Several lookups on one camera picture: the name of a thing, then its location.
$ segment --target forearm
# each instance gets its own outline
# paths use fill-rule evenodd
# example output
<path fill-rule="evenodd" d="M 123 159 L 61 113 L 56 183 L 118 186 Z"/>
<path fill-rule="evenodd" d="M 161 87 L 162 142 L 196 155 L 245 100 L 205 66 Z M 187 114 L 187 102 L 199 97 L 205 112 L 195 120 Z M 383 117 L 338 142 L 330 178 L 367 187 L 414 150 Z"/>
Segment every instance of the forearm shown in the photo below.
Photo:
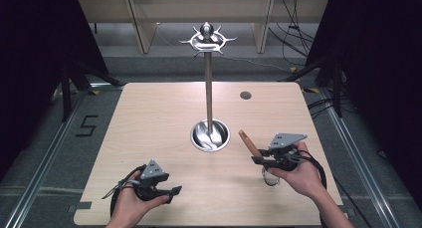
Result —
<path fill-rule="evenodd" d="M 320 216 L 327 227 L 353 227 L 326 190 L 322 190 L 318 194 L 314 195 L 311 197 L 311 200 L 316 204 Z"/>

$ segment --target light wood table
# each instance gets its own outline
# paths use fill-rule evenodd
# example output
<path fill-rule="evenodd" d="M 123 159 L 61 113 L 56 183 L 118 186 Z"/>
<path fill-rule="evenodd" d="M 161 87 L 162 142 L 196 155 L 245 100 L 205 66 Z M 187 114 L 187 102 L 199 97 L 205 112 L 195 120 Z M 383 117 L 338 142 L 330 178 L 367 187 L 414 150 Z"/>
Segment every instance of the light wood table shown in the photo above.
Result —
<path fill-rule="evenodd" d="M 252 97 L 243 100 L 242 92 Z M 213 83 L 213 117 L 231 132 L 226 147 L 204 152 L 190 140 L 206 118 L 205 84 L 145 83 L 124 87 L 81 202 L 79 225 L 105 225 L 110 198 L 102 197 L 137 166 L 154 159 L 170 174 L 158 188 L 182 185 L 169 205 L 151 210 L 139 224 L 151 226 L 318 225 L 310 199 L 286 182 L 268 186 L 238 135 L 242 129 L 267 149 L 277 132 L 305 133 L 310 153 L 324 167 L 328 192 L 342 205 L 299 86 L 295 83 Z"/>

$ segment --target person's left hand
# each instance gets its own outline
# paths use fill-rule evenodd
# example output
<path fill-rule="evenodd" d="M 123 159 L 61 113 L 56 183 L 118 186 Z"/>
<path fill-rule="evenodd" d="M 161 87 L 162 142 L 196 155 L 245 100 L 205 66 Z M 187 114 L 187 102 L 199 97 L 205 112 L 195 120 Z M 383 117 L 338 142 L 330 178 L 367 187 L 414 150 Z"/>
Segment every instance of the person's left hand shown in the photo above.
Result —
<path fill-rule="evenodd" d="M 134 180 L 139 175 L 140 171 L 137 171 L 129 180 Z M 133 227 L 149 210 L 164 204 L 168 199 L 169 196 L 163 195 L 149 201 L 142 201 L 137 198 L 132 188 L 122 189 L 106 227 Z"/>

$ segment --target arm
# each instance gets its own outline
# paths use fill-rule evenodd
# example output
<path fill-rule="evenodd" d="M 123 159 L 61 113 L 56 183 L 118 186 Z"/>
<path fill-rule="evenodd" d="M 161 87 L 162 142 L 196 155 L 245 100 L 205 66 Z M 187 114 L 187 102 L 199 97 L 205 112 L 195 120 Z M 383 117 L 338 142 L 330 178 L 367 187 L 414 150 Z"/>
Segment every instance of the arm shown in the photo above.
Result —
<path fill-rule="evenodd" d="M 295 146 L 299 150 L 308 151 L 307 145 L 303 142 L 297 142 Z M 317 169 L 309 161 L 302 160 L 293 171 L 283 171 L 278 168 L 269 168 L 268 171 L 285 179 L 297 193 L 309 197 L 316 204 L 323 221 L 329 228 L 353 227 L 323 188 Z"/>
<path fill-rule="evenodd" d="M 139 171 L 134 173 L 130 179 L 134 180 L 137 176 L 139 176 L 139 173 Z M 142 201 L 137 198 L 132 188 L 125 188 L 118 195 L 114 212 L 106 227 L 133 227 L 149 210 L 160 206 L 166 202 L 168 198 L 168 196 L 159 196 L 149 201 Z"/>

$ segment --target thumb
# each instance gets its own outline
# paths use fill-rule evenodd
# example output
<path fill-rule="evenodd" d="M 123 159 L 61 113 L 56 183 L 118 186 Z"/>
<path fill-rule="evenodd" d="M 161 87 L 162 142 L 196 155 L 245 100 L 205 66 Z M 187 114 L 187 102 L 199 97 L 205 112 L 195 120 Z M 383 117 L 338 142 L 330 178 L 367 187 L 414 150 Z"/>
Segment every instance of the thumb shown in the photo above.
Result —
<path fill-rule="evenodd" d="M 145 205 L 148 207 L 148 210 L 150 210 L 152 208 L 155 208 L 157 206 L 164 204 L 168 199 L 170 199 L 168 195 L 158 196 L 152 200 L 146 201 Z"/>
<path fill-rule="evenodd" d="M 268 168 L 268 172 L 283 179 L 286 179 L 286 177 L 288 176 L 287 171 L 281 170 L 279 168 L 274 168 L 274 167 Z"/>

